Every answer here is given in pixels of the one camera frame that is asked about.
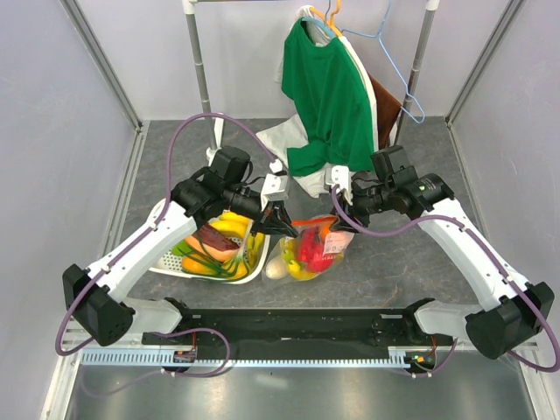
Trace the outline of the orange toy orange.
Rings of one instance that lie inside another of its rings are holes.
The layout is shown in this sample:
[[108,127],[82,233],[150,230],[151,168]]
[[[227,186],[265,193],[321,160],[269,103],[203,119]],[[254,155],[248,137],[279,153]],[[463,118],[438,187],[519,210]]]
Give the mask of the orange toy orange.
[[336,231],[332,231],[329,227],[322,227],[319,230],[320,238],[323,243],[336,241],[338,234]]

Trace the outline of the yellow toy banana bunch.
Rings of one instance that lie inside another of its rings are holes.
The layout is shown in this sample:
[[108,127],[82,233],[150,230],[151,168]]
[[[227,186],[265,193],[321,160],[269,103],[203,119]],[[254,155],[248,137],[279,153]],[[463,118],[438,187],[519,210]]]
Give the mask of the yellow toy banana bunch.
[[297,259],[297,241],[292,238],[281,240],[281,257],[287,268],[288,274],[298,281],[308,281],[319,276],[318,272],[309,271],[304,262]]

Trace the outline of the clear zip top bag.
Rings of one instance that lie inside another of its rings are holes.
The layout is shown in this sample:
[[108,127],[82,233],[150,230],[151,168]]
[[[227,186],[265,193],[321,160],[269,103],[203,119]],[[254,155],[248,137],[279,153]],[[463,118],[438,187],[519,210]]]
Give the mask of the clear zip top bag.
[[282,237],[269,254],[262,279],[277,284],[310,281],[333,271],[344,259],[354,233],[337,228],[338,217],[295,220],[297,237]]

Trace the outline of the red toy chili pepper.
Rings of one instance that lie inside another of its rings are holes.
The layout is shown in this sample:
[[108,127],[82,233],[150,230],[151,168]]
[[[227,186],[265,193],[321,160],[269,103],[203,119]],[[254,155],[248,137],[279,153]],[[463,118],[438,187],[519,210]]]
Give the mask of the red toy chili pepper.
[[317,227],[307,228],[303,232],[299,243],[297,259],[301,263],[305,263],[306,268],[309,270],[308,264],[314,257],[323,255],[323,248],[319,229]]

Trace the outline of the white toy radish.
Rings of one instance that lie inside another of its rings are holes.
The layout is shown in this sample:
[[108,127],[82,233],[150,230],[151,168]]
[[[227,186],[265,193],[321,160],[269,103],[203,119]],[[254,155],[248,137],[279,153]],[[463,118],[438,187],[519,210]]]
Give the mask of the white toy radish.
[[266,265],[265,275],[269,279],[280,280],[287,277],[288,274],[289,271],[287,265],[282,258],[274,258],[270,260]]

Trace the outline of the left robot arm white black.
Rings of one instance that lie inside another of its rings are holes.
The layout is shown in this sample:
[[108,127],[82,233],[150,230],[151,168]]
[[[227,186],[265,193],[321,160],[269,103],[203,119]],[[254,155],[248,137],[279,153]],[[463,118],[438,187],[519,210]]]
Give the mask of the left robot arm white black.
[[182,317],[170,299],[126,304],[125,298],[141,276],[180,240],[197,233],[212,218],[231,210],[251,219],[256,232],[296,236],[285,207],[288,177],[274,158],[262,189],[255,192],[244,181],[251,166],[249,154],[224,146],[208,166],[178,182],[155,216],[134,234],[85,269],[70,265],[62,274],[66,316],[74,318],[102,347],[110,346],[154,311],[156,323],[149,332],[161,332],[171,343],[185,343],[192,323]]

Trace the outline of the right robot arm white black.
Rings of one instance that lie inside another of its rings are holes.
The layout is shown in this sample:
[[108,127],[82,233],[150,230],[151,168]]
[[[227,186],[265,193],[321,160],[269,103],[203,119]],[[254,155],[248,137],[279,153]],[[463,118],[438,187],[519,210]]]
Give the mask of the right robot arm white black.
[[377,238],[421,228],[447,254],[474,292],[476,304],[426,298],[413,304],[400,326],[410,344],[441,334],[470,341],[485,357],[512,354],[544,332],[553,351],[559,342],[547,318],[555,300],[545,283],[531,283],[492,247],[466,215],[453,190],[437,174],[422,177],[401,146],[371,157],[377,181],[362,189],[347,167],[328,170],[334,209],[346,230]]

